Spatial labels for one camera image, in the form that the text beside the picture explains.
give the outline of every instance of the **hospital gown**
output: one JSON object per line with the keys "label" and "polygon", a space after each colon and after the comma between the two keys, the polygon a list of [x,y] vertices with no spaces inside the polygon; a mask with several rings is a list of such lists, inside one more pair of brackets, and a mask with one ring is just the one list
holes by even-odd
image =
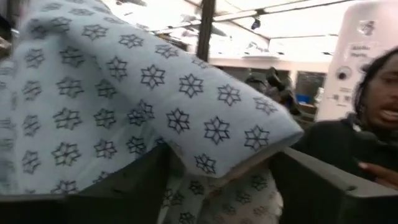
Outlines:
{"label": "hospital gown", "polygon": [[276,221],[265,165],[225,176],[302,135],[281,105],[101,1],[28,9],[0,68],[3,194],[77,194],[167,142],[185,175],[170,176],[159,223]]}

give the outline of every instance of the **blue object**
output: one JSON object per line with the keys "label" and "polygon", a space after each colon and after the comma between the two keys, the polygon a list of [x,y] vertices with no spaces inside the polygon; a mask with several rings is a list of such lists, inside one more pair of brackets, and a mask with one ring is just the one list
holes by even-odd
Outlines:
{"label": "blue object", "polygon": [[296,94],[296,100],[298,103],[309,103],[311,98],[306,95]]}

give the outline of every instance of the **ceiling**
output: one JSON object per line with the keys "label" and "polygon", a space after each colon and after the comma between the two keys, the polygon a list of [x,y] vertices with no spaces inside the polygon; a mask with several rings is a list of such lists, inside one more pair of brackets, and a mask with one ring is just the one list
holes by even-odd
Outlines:
{"label": "ceiling", "polygon": [[[201,0],[184,1],[200,4]],[[268,8],[274,12],[332,3],[328,6],[260,16],[261,27],[255,31],[270,38],[338,34],[345,10],[356,1],[333,4],[334,2],[341,0],[216,0],[216,13],[228,14],[259,8]],[[250,29],[254,18],[236,19],[233,22]]]}

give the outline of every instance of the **white tank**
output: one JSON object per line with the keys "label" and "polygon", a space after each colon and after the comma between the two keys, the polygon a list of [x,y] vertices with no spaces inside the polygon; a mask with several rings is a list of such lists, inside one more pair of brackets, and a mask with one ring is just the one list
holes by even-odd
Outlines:
{"label": "white tank", "polygon": [[338,119],[353,110],[363,68],[398,45],[398,1],[364,1],[349,7],[324,84],[316,120]]}

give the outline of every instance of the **dark pole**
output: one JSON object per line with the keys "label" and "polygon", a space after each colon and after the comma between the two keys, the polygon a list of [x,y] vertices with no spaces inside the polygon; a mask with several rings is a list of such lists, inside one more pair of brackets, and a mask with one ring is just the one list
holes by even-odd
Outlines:
{"label": "dark pole", "polygon": [[5,15],[5,18],[8,20],[8,22],[9,23],[11,23],[12,24],[12,26],[14,27],[14,20],[13,20],[13,18],[12,18],[12,14],[13,14],[13,9],[14,9],[14,7],[13,7],[13,5],[14,5],[14,1],[16,1],[16,0],[7,0],[6,2],[6,15]]}
{"label": "dark pole", "polygon": [[208,61],[209,58],[209,42],[211,35],[211,28],[213,23],[213,16],[215,13],[216,0],[202,0],[203,9],[201,12],[201,23],[199,30],[199,40],[197,47],[197,57]]}

